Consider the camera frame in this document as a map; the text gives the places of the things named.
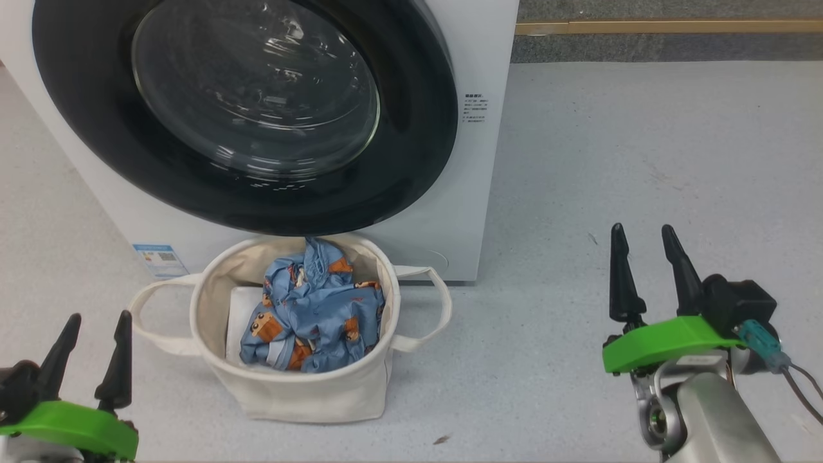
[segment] energy label sticker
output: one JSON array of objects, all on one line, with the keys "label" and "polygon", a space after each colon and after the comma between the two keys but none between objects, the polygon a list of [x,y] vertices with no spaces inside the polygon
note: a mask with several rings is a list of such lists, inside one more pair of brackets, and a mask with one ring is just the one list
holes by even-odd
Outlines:
[{"label": "energy label sticker", "polygon": [[134,250],[155,278],[169,279],[188,275],[188,270],[168,245],[134,245]]}]

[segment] blue clothing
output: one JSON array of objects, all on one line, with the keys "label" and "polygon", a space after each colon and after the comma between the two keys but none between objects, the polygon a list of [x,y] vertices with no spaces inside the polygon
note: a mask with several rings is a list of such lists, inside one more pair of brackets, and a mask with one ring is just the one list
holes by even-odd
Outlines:
[{"label": "blue clothing", "polygon": [[316,238],[304,254],[275,260],[240,341],[243,362],[330,372],[363,358],[379,340],[384,297],[379,283],[353,283],[351,272],[337,247]]}]

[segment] speckled floor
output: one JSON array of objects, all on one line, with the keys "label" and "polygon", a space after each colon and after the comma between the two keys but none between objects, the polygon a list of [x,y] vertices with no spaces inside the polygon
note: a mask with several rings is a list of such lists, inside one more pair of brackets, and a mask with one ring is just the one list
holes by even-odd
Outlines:
[{"label": "speckled floor", "polygon": [[[655,461],[628,379],[599,360],[620,329],[607,318],[616,221],[649,321],[674,315],[659,237],[668,222],[701,276],[753,278],[771,292],[789,353],[823,375],[821,75],[823,63],[514,65],[481,277],[453,289],[446,335],[396,356],[385,415],[249,422],[204,362],[137,339],[123,416],[140,428],[138,457]],[[0,143],[0,365],[40,360],[81,311],[63,397],[91,405],[117,314],[150,279],[4,70]],[[434,291],[403,297],[399,332],[425,333]],[[146,316],[183,334],[187,298],[166,292]],[[780,379],[739,383],[785,460],[823,455],[823,429]]]}]

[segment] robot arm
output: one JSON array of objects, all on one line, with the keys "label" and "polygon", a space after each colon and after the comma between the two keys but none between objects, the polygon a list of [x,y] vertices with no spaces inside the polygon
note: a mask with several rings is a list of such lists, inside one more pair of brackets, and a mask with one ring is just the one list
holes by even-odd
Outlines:
[{"label": "robot arm", "polygon": [[58,397],[80,324],[79,314],[69,317],[41,365],[22,361],[0,370],[0,461],[134,460],[137,430],[115,412],[132,403],[131,314],[120,315],[117,345],[95,391],[97,409]]},{"label": "robot arm", "polygon": [[[823,418],[793,384],[788,369],[809,378],[821,397],[823,391],[780,350],[769,325],[777,302],[751,280],[730,283],[712,275],[701,283],[671,226],[663,227],[663,244],[675,275],[677,317],[646,325],[623,227],[618,223],[611,230],[609,316],[625,326],[623,335],[609,336],[603,345],[603,366],[615,376],[630,375],[640,433],[661,461],[780,462],[737,393],[730,358],[748,352],[744,372],[784,374],[809,411]],[[663,387],[665,381],[671,384]]]}]

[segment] laundry basket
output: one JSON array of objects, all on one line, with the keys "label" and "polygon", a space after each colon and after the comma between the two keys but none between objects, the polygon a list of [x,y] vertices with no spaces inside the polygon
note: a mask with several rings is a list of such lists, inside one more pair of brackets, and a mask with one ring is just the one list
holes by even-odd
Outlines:
[{"label": "laundry basket", "polygon": [[[168,353],[203,357],[252,419],[345,423],[379,418],[385,408],[386,387],[392,375],[392,352],[414,352],[440,333],[452,316],[451,296],[432,268],[393,266],[383,251],[365,238],[343,234],[323,239],[343,251],[355,269],[355,281],[377,278],[383,287],[385,308],[380,341],[371,353],[351,365],[332,372],[301,373],[260,371],[226,360],[231,290],[262,286],[263,273],[274,259],[305,250],[303,238],[253,238],[228,249],[201,274],[143,288],[129,307],[133,328]],[[443,307],[437,328],[426,337],[415,339],[394,331],[400,310],[398,277],[418,274],[426,274],[434,282]],[[151,333],[143,326],[141,311],[146,301],[158,288],[170,284],[194,286],[189,307],[192,338]]]}]

